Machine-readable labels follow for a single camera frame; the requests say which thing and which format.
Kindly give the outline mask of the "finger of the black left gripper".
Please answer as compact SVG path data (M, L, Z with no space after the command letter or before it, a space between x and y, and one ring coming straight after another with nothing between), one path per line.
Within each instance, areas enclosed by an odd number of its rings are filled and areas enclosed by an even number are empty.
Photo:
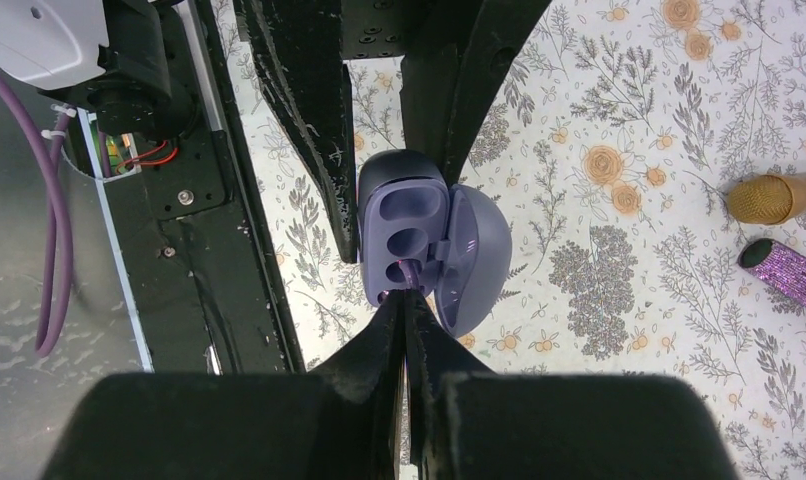
M237 1L262 93L327 212L342 261L358 250L352 92L338 1Z
M464 163L513 60L549 0L438 1L401 63L406 146L445 181Z

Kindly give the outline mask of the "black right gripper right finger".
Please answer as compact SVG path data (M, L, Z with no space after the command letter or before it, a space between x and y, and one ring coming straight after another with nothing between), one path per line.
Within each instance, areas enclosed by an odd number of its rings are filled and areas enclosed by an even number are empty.
M423 479L733 479L700 396L663 375L498 374L404 295L410 456Z

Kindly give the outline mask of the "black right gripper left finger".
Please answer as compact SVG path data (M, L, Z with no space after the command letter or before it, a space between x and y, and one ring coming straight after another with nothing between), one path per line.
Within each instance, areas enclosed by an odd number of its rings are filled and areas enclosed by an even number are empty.
M403 295L307 373L126 373L76 406L46 479L395 479Z

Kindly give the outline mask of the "purple earbud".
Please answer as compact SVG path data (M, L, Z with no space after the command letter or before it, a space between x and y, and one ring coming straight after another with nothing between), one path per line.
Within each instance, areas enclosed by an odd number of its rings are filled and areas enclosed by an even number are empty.
M422 292L421 270L421 263L416 259L398 260L387 267L386 276L404 290Z

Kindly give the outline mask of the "purple earbud charging case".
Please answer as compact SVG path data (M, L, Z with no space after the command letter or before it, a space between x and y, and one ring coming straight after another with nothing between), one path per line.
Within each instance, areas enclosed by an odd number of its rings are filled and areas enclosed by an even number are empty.
M512 257L510 227L481 191L449 185L436 164L412 150L375 154L357 185L361 279L377 307L393 290L395 261L421 263L421 292L433 296L439 322L452 336L473 331L491 312Z

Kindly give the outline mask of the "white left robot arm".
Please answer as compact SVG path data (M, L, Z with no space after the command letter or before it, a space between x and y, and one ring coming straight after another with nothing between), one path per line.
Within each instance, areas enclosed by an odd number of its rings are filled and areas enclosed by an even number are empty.
M340 258L357 257L347 62L397 57L409 149L461 174L544 1L238 1L263 96L315 181ZM193 125L168 64L171 1L0 1L0 69L95 112L110 134L156 140Z

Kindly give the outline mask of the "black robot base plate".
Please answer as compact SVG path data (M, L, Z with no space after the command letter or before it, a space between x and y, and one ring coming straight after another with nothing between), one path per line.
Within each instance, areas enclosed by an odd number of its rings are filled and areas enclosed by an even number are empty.
M147 162L98 183L147 371L304 368L212 1L106 3L87 103Z

